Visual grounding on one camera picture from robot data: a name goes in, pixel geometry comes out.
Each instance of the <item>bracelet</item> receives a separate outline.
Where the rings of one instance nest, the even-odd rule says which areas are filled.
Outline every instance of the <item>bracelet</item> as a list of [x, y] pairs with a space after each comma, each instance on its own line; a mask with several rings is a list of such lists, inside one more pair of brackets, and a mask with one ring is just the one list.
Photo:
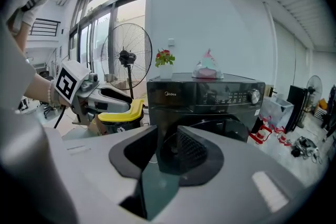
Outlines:
[[52, 102], [51, 102], [51, 87], [53, 86], [53, 84], [54, 84], [54, 80], [51, 80], [51, 83], [50, 83], [50, 85], [49, 85], [49, 88], [48, 88], [48, 103], [50, 104], [50, 105], [52, 105]]

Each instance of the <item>railing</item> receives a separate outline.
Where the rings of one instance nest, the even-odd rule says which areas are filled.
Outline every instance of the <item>railing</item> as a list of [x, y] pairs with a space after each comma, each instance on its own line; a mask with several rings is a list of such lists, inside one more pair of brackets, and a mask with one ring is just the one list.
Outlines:
[[56, 37], [58, 25], [60, 23], [61, 22], [58, 22], [56, 20], [36, 18], [29, 35]]

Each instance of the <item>white plastic bag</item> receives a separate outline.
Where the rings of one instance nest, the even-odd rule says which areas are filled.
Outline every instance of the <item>white plastic bag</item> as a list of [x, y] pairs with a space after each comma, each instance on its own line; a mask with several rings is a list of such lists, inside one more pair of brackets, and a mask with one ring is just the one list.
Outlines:
[[210, 51], [209, 49], [196, 65], [192, 75], [193, 78], [222, 79], [224, 77]]

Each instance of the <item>washing machine knob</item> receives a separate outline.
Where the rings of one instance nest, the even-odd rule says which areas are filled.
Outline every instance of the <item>washing machine knob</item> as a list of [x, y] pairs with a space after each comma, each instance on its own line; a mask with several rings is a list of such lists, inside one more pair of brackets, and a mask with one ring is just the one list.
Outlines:
[[260, 100], [260, 92], [256, 89], [252, 89], [248, 92], [248, 98], [252, 104], [256, 104]]

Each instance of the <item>electric fan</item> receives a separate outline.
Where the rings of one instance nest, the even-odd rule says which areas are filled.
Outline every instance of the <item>electric fan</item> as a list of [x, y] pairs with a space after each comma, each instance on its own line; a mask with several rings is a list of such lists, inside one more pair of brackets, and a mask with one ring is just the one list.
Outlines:
[[138, 86], [148, 73], [152, 62], [152, 43], [147, 32], [136, 24], [117, 26], [104, 42], [101, 66], [105, 80], [119, 90]]
[[313, 106], [316, 106], [322, 96], [322, 81], [318, 76], [312, 76], [307, 83], [308, 94], [304, 101], [298, 124], [300, 128], [304, 127], [306, 113], [310, 112]]

